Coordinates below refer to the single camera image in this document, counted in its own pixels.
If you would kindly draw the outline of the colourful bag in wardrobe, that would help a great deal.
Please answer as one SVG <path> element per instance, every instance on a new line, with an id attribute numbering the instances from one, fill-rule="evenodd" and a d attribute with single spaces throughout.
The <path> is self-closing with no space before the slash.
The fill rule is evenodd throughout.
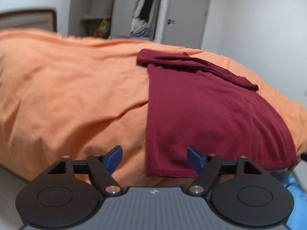
<path id="1" fill-rule="evenodd" d="M 94 33 L 94 37 L 107 39 L 110 35 L 111 20 L 105 17 Z"/>

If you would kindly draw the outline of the grey room door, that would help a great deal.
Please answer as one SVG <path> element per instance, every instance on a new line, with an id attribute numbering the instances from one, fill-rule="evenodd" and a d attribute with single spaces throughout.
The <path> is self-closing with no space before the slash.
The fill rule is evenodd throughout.
<path id="1" fill-rule="evenodd" d="M 211 0 L 165 0 L 161 42 L 200 48 Z"/>

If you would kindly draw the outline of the orange bed cover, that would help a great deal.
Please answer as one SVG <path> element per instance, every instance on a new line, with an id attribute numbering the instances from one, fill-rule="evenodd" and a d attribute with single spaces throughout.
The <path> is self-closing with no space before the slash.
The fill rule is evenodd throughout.
<path id="1" fill-rule="evenodd" d="M 113 176 L 121 186 L 187 186 L 194 177 L 146 173 L 149 74 L 137 64 L 143 49 L 187 53 L 245 77 L 286 124 L 297 163 L 306 152 L 303 106 L 228 57 L 149 41 L 11 29 L 1 31 L 1 165 L 32 180 L 62 156 L 86 159 L 120 145 L 123 160 Z"/>

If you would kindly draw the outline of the hanging clothes in wardrobe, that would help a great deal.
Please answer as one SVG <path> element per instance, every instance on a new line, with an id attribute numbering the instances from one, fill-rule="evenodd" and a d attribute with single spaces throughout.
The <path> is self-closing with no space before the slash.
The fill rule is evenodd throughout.
<path id="1" fill-rule="evenodd" d="M 134 0 L 130 38 L 153 40 L 160 0 Z"/>

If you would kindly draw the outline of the brown padded headboard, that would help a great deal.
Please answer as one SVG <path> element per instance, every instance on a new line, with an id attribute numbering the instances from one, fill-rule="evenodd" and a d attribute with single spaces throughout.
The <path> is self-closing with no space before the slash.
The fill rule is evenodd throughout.
<path id="1" fill-rule="evenodd" d="M 57 14 L 54 9 L 24 9 L 1 13 L 1 30 L 41 29 L 57 32 Z"/>

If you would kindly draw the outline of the maroon red garment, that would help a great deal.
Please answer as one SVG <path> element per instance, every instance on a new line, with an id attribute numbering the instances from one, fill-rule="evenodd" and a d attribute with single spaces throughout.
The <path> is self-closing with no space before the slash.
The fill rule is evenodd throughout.
<path id="1" fill-rule="evenodd" d="M 148 176 L 194 177 L 190 146 L 226 160 L 246 156 L 266 170 L 297 163 L 286 124 L 245 77 L 187 53 L 143 49 L 137 64 L 149 74 Z"/>

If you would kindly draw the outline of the grey open wardrobe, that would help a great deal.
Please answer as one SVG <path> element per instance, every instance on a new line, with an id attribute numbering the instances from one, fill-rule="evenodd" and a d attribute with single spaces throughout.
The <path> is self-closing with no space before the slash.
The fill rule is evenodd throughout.
<path id="1" fill-rule="evenodd" d="M 70 0 L 68 35 L 94 36 L 101 21 L 107 17 L 111 20 L 108 39 L 129 39 L 133 6 L 134 0 Z"/>

